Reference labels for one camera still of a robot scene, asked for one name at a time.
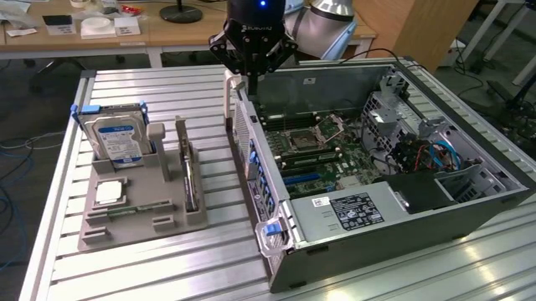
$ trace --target black lamp base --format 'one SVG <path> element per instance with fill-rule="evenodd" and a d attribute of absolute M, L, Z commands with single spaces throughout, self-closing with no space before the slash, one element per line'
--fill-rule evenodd
<path fill-rule="evenodd" d="M 193 23 L 204 18 L 204 12 L 186 5 L 184 5 L 184 11 L 180 11 L 178 6 L 173 5 L 162 8 L 161 17 L 173 23 Z"/>

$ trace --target green circuit board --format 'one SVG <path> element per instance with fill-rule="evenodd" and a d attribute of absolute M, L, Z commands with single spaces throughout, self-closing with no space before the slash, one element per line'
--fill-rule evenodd
<path fill-rule="evenodd" d="M 293 170 L 300 171 L 301 168 L 307 171 L 307 175 L 317 174 L 320 176 L 313 181 L 287 185 L 292 198 L 341 190 L 349 186 L 368 185 L 381 175 L 372 162 L 371 154 L 363 148 L 356 133 L 343 119 L 333 114 L 319 116 L 321 121 L 313 127 L 265 133 L 275 156 L 299 156 L 311 151 L 329 151 L 337 148 L 333 153 L 337 158 L 333 159 L 333 162 L 319 164 L 319 161 L 307 159 L 304 162 L 312 161 L 305 164 L 307 166 L 295 167 L 295 169 L 280 166 L 284 180 L 300 177 L 300 174 L 291 177 L 284 174 Z"/>

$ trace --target slotted table surface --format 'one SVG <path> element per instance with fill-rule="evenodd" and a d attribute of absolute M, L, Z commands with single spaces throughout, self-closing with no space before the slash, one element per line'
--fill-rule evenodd
<path fill-rule="evenodd" d="M 531 158 L 428 72 L 415 73 L 516 165 L 536 177 Z M 411 94 L 410 101 L 423 113 L 430 117 L 438 114 L 419 92 Z M 152 122 L 166 126 L 166 149 L 178 147 L 176 115 L 188 119 L 190 140 L 201 151 L 210 227 L 81 253 L 78 236 L 93 150 L 70 122 L 22 300 L 535 300 L 534 198 L 460 240 L 301 289 L 269 293 L 224 128 L 222 95 L 222 66 L 99 71 L 81 80 L 75 100 L 81 105 L 148 102 Z"/>

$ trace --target motherboard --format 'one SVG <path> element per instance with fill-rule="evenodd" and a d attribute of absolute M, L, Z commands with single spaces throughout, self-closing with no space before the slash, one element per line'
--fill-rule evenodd
<path fill-rule="evenodd" d="M 339 112 L 264 118 L 264 128 L 293 199 L 368 185 L 381 176 L 356 125 Z"/>

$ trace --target small circuit board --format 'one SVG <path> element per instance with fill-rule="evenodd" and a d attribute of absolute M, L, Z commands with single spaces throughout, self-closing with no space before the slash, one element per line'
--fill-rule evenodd
<path fill-rule="evenodd" d="M 267 131 L 292 198 L 371 184 L 381 176 L 359 137 L 337 114 L 317 114 L 316 124 Z"/>

